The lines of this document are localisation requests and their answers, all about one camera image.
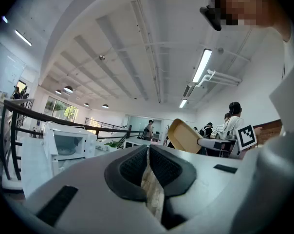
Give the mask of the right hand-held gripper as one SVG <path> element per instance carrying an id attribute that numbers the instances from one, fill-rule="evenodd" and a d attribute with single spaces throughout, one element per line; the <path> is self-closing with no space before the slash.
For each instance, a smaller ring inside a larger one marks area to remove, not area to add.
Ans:
<path id="1" fill-rule="evenodd" d="M 252 125 L 241 126 L 233 131 L 235 139 L 230 153 L 231 158 L 238 158 L 244 151 L 257 144 L 257 138 Z M 197 144 L 215 151 L 228 151 L 231 142 L 222 139 L 199 138 Z"/>

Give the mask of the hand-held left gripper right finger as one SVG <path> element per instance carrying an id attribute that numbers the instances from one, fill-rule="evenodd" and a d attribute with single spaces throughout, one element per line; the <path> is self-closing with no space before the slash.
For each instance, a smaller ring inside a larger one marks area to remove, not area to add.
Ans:
<path id="1" fill-rule="evenodd" d="M 151 145 L 149 163 L 164 190 L 161 221 L 151 220 L 149 233 L 230 233 L 234 209 L 225 188 L 241 160 Z"/>

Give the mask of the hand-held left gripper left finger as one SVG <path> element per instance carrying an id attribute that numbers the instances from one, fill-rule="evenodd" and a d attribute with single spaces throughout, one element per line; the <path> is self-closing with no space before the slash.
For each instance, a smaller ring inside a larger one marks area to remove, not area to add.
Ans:
<path id="1" fill-rule="evenodd" d="M 25 207 L 65 234 L 160 234 L 141 188 L 147 147 L 85 159 L 37 188 Z"/>

